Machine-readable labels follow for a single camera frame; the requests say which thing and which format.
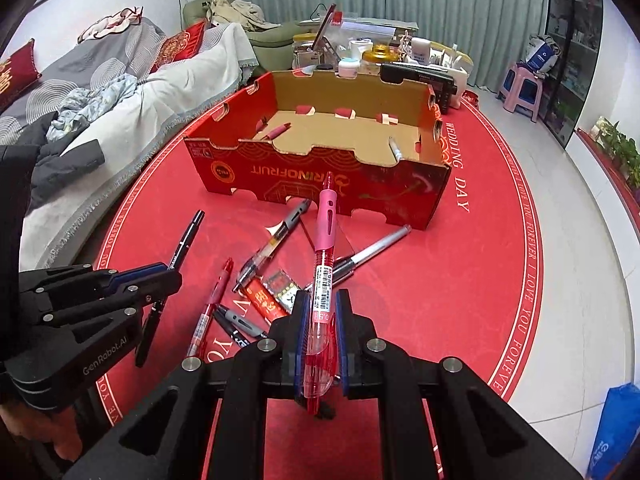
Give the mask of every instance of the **metal screw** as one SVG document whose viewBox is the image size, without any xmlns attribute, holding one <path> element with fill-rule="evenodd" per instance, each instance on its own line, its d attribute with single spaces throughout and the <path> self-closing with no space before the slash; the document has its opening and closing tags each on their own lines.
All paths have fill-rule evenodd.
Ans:
<svg viewBox="0 0 640 480">
<path fill-rule="evenodd" d="M 260 339 L 258 341 L 258 350 L 262 352 L 270 352 L 274 350 L 278 344 L 273 339 Z"/>
<path fill-rule="evenodd" d="M 442 362 L 442 367 L 447 372 L 451 372 L 452 374 L 454 374 L 454 373 L 459 372 L 460 370 L 462 370 L 462 361 L 460 359 L 458 359 L 457 357 L 447 357 Z"/>
<path fill-rule="evenodd" d="M 194 372 L 198 368 L 200 368 L 201 364 L 202 361 L 200 361 L 200 359 L 198 359 L 197 357 L 187 357 L 186 359 L 182 360 L 182 369 L 186 372 Z"/>
<path fill-rule="evenodd" d="M 382 352 L 386 348 L 386 341 L 375 337 L 367 341 L 367 348 L 372 352 Z"/>
</svg>

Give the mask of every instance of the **red cushion with gold pattern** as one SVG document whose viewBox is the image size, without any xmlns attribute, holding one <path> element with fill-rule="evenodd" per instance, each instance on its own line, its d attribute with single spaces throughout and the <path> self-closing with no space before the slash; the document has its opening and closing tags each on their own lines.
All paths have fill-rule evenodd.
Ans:
<svg viewBox="0 0 640 480">
<path fill-rule="evenodd" d="M 201 20 L 195 25 L 179 32 L 175 36 L 164 40 L 158 57 L 154 65 L 151 67 L 151 74 L 158 70 L 162 65 L 180 61 L 181 59 L 189 59 L 195 56 L 202 44 L 204 28 L 207 25 L 206 20 Z"/>
<path fill-rule="evenodd" d="M 0 114 L 42 75 L 33 62 L 33 43 L 31 38 L 25 46 L 0 62 Z"/>
</svg>

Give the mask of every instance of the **red cardboard box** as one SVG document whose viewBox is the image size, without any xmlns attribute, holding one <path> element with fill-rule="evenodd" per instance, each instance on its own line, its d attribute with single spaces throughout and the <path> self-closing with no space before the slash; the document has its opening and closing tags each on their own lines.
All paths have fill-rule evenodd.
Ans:
<svg viewBox="0 0 640 480">
<path fill-rule="evenodd" d="M 433 89 L 422 83 L 273 72 L 203 114 L 184 133 L 210 192 L 247 189 L 269 202 L 299 196 L 317 203 L 325 173 L 332 171 L 338 213 L 367 209 L 390 224 L 425 229 L 450 174 L 437 115 Z M 268 126 L 257 133 L 256 125 L 264 121 Z M 260 140 L 284 123 L 291 123 L 289 130 Z M 389 137 L 401 149 L 399 162 Z"/>
</svg>

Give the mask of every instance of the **pink stool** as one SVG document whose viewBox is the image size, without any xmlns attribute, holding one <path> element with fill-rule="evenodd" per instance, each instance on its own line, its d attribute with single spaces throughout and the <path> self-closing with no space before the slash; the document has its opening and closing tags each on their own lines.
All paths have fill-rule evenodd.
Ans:
<svg viewBox="0 0 640 480">
<path fill-rule="evenodd" d="M 530 101 L 530 98 L 527 99 L 527 95 L 523 96 L 523 86 L 536 86 L 536 97 L 534 102 Z M 533 95 L 533 88 L 529 88 L 531 91 L 528 92 L 530 96 Z M 498 98 L 501 95 L 504 95 L 504 103 L 502 104 L 502 108 L 507 110 L 508 112 L 514 113 L 516 110 L 516 106 L 521 106 L 526 108 L 527 110 L 531 110 L 531 120 L 534 123 L 538 122 L 538 109 L 540 108 L 540 98 L 542 97 L 542 81 L 535 74 L 532 74 L 529 70 L 523 67 L 518 67 L 517 65 L 513 65 L 510 69 L 507 70 L 506 75 L 504 76 L 504 80 L 502 82 L 502 86 L 500 87 L 500 91 L 498 92 Z"/>
</svg>

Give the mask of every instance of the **white tile floor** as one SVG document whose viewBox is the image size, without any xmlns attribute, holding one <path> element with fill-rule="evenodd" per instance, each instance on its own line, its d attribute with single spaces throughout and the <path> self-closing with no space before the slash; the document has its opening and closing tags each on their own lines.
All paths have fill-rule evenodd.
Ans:
<svg viewBox="0 0 640 480">
<path fill-rule="evenodd" d="M 472 91 L 516 155 L 542 231 L 540 320 L 510 405 L 584 473 L 607 390 L 633 380 L 620 263 L 594 197 L 542 121 Z"/>
</svg>

